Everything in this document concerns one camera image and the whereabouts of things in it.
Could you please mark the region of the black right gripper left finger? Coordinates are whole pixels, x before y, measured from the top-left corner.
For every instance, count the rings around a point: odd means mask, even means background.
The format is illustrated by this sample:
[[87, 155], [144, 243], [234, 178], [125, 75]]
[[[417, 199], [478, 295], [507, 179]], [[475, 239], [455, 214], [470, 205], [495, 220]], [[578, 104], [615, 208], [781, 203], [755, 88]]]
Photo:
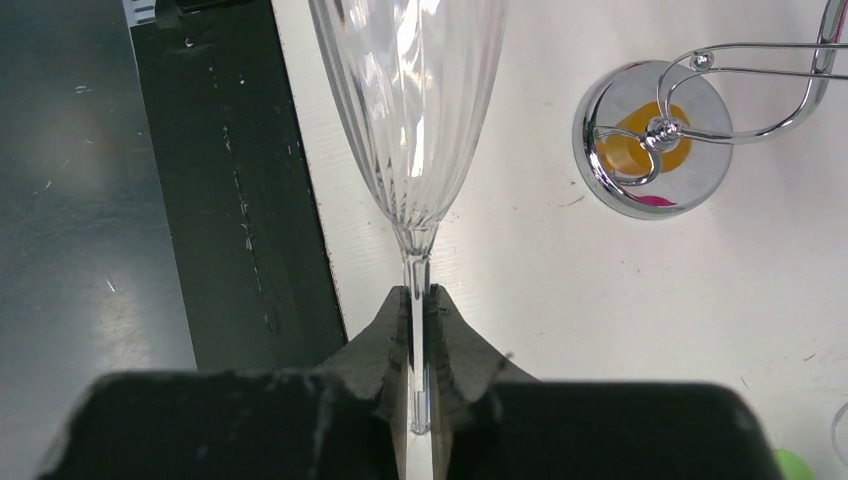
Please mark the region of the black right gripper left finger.
[[395, 479], [408, 293], [316, 368], [128, 371], [81, 396], [40, 479]]

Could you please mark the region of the clear wine glass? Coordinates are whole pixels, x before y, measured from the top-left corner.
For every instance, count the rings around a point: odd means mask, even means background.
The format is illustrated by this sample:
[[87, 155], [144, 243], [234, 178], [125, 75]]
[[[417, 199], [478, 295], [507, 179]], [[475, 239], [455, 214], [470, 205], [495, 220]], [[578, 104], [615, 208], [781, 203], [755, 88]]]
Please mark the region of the clear wine glass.
[[313, 1], [310, 13], [359, 171], [391, 222], [409, 292], [407, 427], [433, 423], [424, 306], [441, 221], [488, 111], [505, 1]]
[[831, 446], [836, 457], [843, 465], [848, 464], [847, 411], [848, 403], [845, 403], [835, 412], [830, 427]]

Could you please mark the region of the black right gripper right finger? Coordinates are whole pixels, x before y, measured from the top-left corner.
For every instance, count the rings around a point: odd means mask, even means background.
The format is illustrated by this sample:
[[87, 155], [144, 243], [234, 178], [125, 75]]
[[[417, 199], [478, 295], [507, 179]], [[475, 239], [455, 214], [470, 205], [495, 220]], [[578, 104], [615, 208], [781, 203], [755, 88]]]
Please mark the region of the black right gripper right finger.
[[742, 398], [710, 383], [540, 381], [433, 286], [430, 349], [453, 436], [450, 479], [778, 479]]

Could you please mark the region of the green wine glass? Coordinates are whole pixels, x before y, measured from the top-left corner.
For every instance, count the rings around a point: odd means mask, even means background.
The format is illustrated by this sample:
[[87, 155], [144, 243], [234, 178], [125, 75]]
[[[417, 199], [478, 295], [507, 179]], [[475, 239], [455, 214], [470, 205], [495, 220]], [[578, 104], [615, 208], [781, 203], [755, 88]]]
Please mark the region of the green wine glass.
[[811, 467], [796, 453], [776, 449], [774, 456], [784, 480], [815, 480]]

